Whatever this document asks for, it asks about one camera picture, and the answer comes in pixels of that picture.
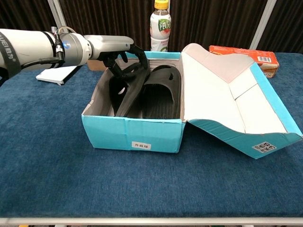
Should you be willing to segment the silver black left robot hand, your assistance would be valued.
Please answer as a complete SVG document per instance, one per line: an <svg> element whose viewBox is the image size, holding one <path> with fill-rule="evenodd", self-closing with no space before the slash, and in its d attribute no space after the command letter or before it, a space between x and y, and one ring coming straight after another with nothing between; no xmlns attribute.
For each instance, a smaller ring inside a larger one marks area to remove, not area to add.
<svg viewBox="0 0 303 227"><path fill-rule="evenodd" d="M126 53L134 54L144 69L148 69L148 61L143 49L134 44L132 38L117 35L85 35L92 48L92 60L102 61L116 78L129 79L133 76L125 73L117 65L116 59L121 56L125 63L128 62Z"/></svg>

